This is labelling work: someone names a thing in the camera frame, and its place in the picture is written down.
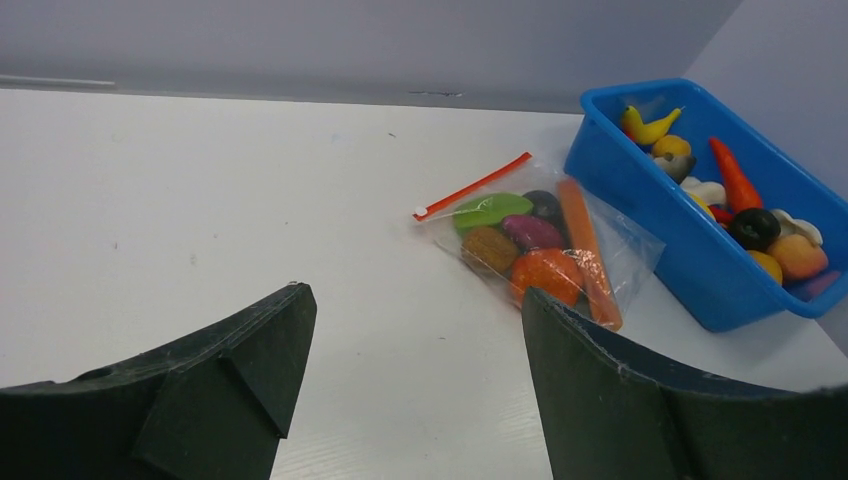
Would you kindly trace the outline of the purple toy sweet potato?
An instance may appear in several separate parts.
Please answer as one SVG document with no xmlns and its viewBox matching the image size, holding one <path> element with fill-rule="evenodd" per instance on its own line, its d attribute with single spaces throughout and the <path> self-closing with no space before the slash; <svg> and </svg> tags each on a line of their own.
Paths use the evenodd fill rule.
<svg viewBox="0 0 848 480">
<path fill-rule="evenodd" d="M 501 228 L 524 251 L 566 248 L 563 235 L 554 225 L 532 215 L 508 215 L 501 221 Z"/>
</svg>

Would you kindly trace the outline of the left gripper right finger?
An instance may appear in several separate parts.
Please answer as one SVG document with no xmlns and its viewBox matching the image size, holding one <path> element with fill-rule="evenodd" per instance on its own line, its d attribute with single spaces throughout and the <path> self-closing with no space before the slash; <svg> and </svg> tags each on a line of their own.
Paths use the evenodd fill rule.
<svg viewBox="0 0 848 480">
<path fill-rule="evenodd" d="M 529 289 L 522 323 L 556 479 L 843 479 L 847 390 L 709 373 Z"/>
</svg>

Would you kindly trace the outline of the clear zip top bag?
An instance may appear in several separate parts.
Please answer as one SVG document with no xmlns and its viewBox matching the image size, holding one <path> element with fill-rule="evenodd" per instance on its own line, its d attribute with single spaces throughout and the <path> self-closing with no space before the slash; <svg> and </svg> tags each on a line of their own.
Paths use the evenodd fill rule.
<svg viewBox="0 0 848 480">
<path fill-rule="evenodd" d="M 539 289 L 618 331 L 665 244 L 578 180 L 524 152 L 412 217 L 440 249 L 519 307 Z"/>
</svg>

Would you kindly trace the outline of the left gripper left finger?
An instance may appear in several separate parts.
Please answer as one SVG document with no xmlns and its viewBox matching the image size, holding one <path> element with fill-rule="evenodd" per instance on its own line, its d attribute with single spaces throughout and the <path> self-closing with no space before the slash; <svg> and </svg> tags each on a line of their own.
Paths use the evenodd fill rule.
<svg viewBox="0 0 848 480">
<path fill-rule="evenodd" d="M 70 381 L 1 392 L 5 479 L 266 479 L 315 328 L 292 283 L 205 328 Z"/>
</svg>

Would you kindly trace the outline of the orange toy pumpkin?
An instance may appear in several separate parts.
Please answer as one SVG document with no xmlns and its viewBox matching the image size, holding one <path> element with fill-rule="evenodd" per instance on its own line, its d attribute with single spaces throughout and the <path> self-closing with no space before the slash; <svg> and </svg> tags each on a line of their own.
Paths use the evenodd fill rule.
<svg viewBox="0 0 848 480">
<path fill-rule="evenodd" d="M 521 305 L 528 288 L 542 289 L 574 307 L 582 292 L 583 274 L 576 261 L 558 249 L 537 249 L 519 256 L 511 267 L 510 290 Z"/>
</svg>

